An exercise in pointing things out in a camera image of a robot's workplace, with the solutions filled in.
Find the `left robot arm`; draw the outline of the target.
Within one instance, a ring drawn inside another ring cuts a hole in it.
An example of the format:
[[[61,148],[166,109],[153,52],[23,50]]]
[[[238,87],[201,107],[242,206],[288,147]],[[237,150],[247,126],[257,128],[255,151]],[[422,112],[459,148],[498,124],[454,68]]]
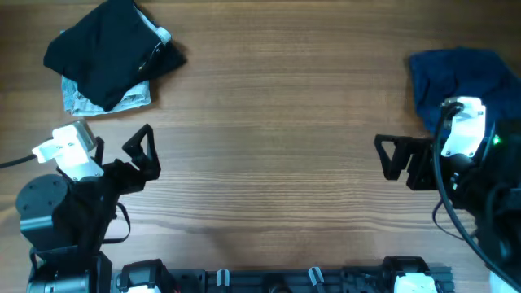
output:
[[[122,147],[130,160],[103,162],[104,142],[84,121],[54,129],[33,148],[39,163],[53,160],[56,174],[30,181],[17,195],[20,232],[32,248],[28,292],[176,292],[161,260],[126,265],[118,275],[100,250],[124,242],[107,238],[122,195],[140,192],[160,176],[153,129],[144,125]]]

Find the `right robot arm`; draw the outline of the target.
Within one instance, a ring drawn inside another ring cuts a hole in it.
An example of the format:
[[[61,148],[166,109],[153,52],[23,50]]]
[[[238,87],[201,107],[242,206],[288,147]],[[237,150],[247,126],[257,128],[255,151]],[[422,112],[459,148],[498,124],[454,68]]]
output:
[[[463,241],[514,291],[520,289],[520,122],[500,120],[471,141],[378,134],[386,179],[407,171],[411,190],[436,190]]]

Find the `black shorts with snap button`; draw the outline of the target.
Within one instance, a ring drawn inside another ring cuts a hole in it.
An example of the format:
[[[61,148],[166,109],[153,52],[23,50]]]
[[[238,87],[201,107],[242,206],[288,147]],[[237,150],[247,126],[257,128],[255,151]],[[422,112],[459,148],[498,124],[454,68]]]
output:
[[[171,34],[156,27],[133,0],[108,0],[47,47],[45,67],[77,83],[79,92],[104,111],[125,93],[180,68],[186,57]]]

